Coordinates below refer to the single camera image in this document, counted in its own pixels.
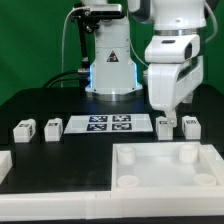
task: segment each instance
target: white plastic block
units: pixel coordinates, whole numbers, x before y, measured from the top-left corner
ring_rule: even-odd
[[[187,140],[201,139],[201,125],[196,117],[183,117],[182,130]]]
[[[12,157],[10,151],[0,151],[0,184],[12,167]]]
[[[173,140],[173,128],[168,126],[167,118],[156,118],[156,132],[159,140]]]
[[[55,118],[49,120],[44,128],[45,141],[46,142],[60,141],[62,132],[63,132],[62,119]]]
[[[15,143],[28,143],[36,133],[36,122],[33,119],[22,120],[13,129]]]

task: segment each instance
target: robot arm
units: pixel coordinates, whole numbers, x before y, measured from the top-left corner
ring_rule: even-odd
[[[128,0],[128,6],[137,21],[154,23],[145,51],[150,104],[175,127],[175,107],[203,81],[205,0]]]

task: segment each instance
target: table surface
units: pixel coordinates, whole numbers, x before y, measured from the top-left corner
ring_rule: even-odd
[[[10,150],[14,164],[0,185],[0,194],[110,191],[113,144],[158,142],[155,132],[63,135],[58,143],[46,143],[44,127],[49,119],[56,117],[63,119],[65,128],[72,115],[139,113],[149,113],[154,130],[156,117],[164,115],[151,109],[147,97],[102,102],[85,98],[79,88],[20,91],[0,106],[0,150]],[[186,141],[181,118],[196,116],[202,125],[201,144],[213,144],[224,156],[224,96],[221,93],[203,85],[195,91],[191,105],[178,106],[177,115],[179,125],[174,129],[173,141]],[[29,144],[15,144],[13,128],[20,120],[30,118],[37,122],[37,133]],[[92,222],[105,223],[105,220]],[[223,223],[224,216],[107,220],[107,223],[189,222]]]

